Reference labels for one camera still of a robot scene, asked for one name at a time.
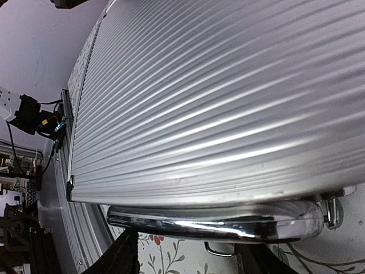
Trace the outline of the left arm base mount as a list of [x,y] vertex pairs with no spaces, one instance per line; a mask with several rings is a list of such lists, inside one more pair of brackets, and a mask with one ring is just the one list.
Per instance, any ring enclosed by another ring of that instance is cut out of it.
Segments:
[[68,117],[64,114],[63,109],[54,110],[53,112],[42,110],[41,103],[28,95],[20,95],[21,104],[19,110],[15,112],[15,118],[6,121],[7,124],[30,134],[38,134],[44,138],[52,140],[55,145],[55,151],[62,148],[62,143],[66,134],[66,124]]

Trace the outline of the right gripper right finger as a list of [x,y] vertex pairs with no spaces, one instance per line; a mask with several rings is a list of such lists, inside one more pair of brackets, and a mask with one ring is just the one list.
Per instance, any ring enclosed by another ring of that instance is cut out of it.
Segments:
[[237,244],[235,246],[238,273],[297,274],[263,244]]

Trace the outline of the aluminium poker case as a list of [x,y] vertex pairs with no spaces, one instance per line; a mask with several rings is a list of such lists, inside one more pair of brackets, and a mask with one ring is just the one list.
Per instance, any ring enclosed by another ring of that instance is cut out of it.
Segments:
[[74,110],[67,199],[110,225],[315,237],[364,182],[364,2],[115,1]]

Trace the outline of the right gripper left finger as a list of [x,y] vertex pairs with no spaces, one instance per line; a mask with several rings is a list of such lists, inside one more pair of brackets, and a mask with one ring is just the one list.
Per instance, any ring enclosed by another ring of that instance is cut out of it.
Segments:
[[138,237],[134,229],[126,229],[103,255],[82,274],[140,273]]

